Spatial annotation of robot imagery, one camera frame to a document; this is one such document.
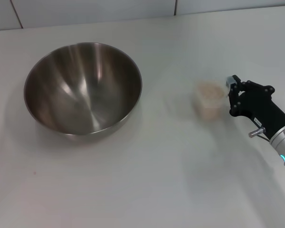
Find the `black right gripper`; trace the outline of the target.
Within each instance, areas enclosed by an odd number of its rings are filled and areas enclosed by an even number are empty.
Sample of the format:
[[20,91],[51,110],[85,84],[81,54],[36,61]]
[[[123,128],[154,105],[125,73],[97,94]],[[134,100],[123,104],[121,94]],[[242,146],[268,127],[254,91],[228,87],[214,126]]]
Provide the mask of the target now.
[[247,117],[255,126],[265,128],[264,135],[269,140],[285,127],[285,113],[271,98],[271,93],[275,92],[272,86],[260,85],[250,80],[241,81],[237,75],[228,76],[226,86],[229,88],[231,116]]

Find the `stainless steel mixing bowl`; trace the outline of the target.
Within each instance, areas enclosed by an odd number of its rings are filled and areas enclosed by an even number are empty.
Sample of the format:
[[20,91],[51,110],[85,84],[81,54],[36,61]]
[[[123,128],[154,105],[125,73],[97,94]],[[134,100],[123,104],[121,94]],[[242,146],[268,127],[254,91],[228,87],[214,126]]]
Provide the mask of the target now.
[[57,48],[30,70],[24,102],[41,126],[67,138],[109,134],[139,103],[143,81],[133,59],[108,44]]

